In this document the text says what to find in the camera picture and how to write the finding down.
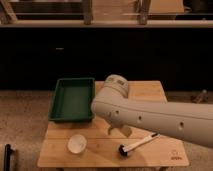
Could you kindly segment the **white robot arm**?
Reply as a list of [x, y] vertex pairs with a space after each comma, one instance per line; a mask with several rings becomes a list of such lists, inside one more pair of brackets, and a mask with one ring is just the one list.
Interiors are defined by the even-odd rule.
[[91, 111], [114, 127], [128, 125], [213, 148], [213, 105], [129, 99], [129, 82], [109, 75]]

